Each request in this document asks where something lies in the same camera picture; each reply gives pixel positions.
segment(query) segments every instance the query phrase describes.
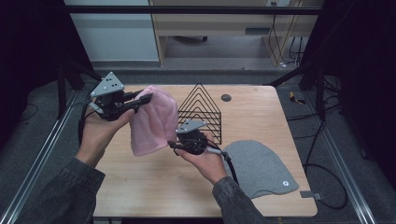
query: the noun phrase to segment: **black wire rack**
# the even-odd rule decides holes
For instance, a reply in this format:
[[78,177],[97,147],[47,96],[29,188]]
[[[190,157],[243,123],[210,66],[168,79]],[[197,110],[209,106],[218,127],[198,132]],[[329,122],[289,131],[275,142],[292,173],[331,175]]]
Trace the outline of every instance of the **black wire rack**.
[[201,83],[197,83],[178,108],[178,123],[186,119],[200,119],[206,123],[201,131],[212,132],[216,144],[221,145],[221,112]]

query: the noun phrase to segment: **aluminum rail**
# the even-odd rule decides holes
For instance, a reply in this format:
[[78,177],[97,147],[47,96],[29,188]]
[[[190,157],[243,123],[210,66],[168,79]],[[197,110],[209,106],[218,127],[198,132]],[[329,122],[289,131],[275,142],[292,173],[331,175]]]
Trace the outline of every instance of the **aluminum rail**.
[[[312,99],[312,96],[306,93],[304,93],[304,96],[305,99],[307,99],[311,110],[315,111],[314,100]],[[320,119],[317,116],[315,116],[315,118],[317,120],[317,124],[319,125],[321,123]],[[337,173],[340,175],[339,177],[346,188],[349,200],[355,208],[356,215],[361,221],[361,224],[375,224],[376,221],[373,213],[365,201],[363,194],[361,193],[361,190],[355,181],[355,178],[347,167],[347,163],[344,161],[337,145],[332,139],[331,133],[326,127],[324,127],[322,132],[324,136],[324,142],[328,146],[329,155],[332,158],[334,167],[337,170]]]
[[1,224],[11,224],[17,220],[18,215],[20,214],[26,200],[28,199],[33,187],[35,186],[35,182],[37,181],[42,169],[44,168],[44,165],[46,164],[46,161],[50,156],[53,147],[55,146],[59,136],[61,135],[62,130],[64,129],[64,125],[69,119],[69,116],[73,110],[73,107],[71,105],[77,100],[78,95],[79,91],[72,92],[72,95],[67,102],[67,108],[63,116],[55,122],[52,131],[49,133],[46,142],[44,143],[37,157],[35,158],[35,162],[31,166],[26,177],[24,178],[20,188],[18,189],[17,194],[14,196],[14,199],[8,206],[6,212],[4,212],[1,216]]

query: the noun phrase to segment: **wrist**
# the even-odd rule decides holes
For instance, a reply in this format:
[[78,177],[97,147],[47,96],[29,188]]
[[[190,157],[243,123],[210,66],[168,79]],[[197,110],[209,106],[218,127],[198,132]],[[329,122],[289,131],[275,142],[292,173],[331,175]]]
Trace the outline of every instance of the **wrist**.
[[221,175],[216,175],[216,176],[211,176],[210,178],[208,178],[208,180],[210,181],[210,183],[213,184],[213,186],[215,186],[222,178],[226,177],[227,175],[221,174]]
[[95,150],[89,150],[88,148],[81,147],[75,157],[79,161],[95,168],[99,163],[99,160],[102,159],[103,154],[98,153]]

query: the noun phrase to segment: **gray cloth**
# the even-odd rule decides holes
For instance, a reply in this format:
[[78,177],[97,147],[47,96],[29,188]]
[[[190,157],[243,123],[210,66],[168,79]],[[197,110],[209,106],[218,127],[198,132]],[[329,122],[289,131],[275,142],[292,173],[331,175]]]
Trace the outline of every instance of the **gray cloth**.
[[[299,188],[289,170],[273,150],[252,140],[236,141],[224,148],[232,159],[239,186],[250,198],[285,194]],[[224,162],[228,176],[230,167]]]

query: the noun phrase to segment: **small round object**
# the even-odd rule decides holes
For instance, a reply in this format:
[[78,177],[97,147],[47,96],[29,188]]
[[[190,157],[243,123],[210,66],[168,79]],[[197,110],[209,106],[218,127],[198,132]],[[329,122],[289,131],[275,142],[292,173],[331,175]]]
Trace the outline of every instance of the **small round object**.
[[224,102],[230,102],[231,99],[232,99],[232,97],[229,94],[222,94],[221,95],[221,100],[224,101]]

